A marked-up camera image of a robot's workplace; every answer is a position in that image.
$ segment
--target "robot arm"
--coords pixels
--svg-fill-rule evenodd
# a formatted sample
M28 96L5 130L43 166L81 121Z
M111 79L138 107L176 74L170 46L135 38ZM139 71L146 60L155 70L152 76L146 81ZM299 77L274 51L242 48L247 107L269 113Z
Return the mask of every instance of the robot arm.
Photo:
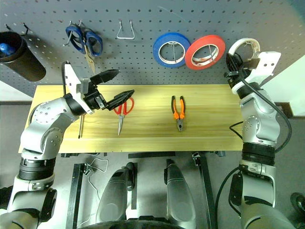
M246 63L235 53L243 43L251 44L254 51L252 59ZM228 78L232 92L241 99L244 120L240 172L233 176L229 195L229 201L240 209L243 229L294 228L274 208L275 145L280 133L280 126L275 118L277 111L244 84L240 73L246 72L245 82L271 100L259 84L272 74L280 56L278 52L260 52L258 41L245 38L232 46L226 59L229 72L225 77Z
M118 70L102 72L89 82L79 79L69 63L64 68L71 93L40 104L23 131L20 170L14 179L8 212L0 216L0 229L34 229L52 217L57 195L51 188L53 170L65 130L80 115L93 114L95 109L112 110L134 92L123 92L106 102L97 85L114 78Z

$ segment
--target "pliers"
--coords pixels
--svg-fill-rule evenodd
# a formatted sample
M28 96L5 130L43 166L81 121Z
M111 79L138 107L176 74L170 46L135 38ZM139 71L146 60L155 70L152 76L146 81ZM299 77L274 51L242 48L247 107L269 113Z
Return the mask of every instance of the pliers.
M185 105L184 105L184 99L183 96L180 96L180 107L181 107L181 112L180 115L176 111L176 102L175 102L175 96L172 96L172 112L173 116L176 119L177 122L177 127L178 130L181 132L183 128L183 119L185 117L184 112L185 112Z

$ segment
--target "wooden table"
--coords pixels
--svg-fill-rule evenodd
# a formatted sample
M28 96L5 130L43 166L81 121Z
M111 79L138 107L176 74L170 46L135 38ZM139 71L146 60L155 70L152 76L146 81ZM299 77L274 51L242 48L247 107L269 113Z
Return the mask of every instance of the wooden table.
M229 85L99 85L107 101L130 89L135 90L132 96L135 106L124 118L119 136L117 114L96 110L84 117L81 139L78 139L80 120L71 124L60 153L242 149L242 141L229 130L230 125L242 120L239 98L232 94ZM171 111L172 95L178 99L179 112L179 97L183 95L185 99L182 132L178 131ZM39 103L61 96L61 85L37 86L31 110Z

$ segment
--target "red scissors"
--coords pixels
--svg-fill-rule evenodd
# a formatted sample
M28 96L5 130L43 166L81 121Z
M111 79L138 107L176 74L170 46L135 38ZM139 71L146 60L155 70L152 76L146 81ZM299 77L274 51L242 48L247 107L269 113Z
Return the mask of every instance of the red scissors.
M127 101L123 104L123 105L120 105L119 106L119 110L117 111L116 109L114 109L114 112L119 115L119 133L118 135L120 135L120 132L121 132L121 129L122 129L122 125L123 125L123 119L125 117L125 115L129 114L130 111L132 111L133 109L133 106L134 106L134 100L133 98L129 98L132 102L132 106L131 108L129 109L129 111L127 111Z

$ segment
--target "red tape roll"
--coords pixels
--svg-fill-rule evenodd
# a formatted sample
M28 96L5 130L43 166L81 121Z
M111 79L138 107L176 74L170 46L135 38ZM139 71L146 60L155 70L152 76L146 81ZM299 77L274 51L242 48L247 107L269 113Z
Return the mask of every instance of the red tape roll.
M206 57L195 58L194 54L204 46L215 47L215 49ZM220 36L217 35L207 35L197 39L191 46L188 48L185 54L185 63L188 68L193 70L201 70L211 67L216 64L217 61L223 56L225 51L225 43Z

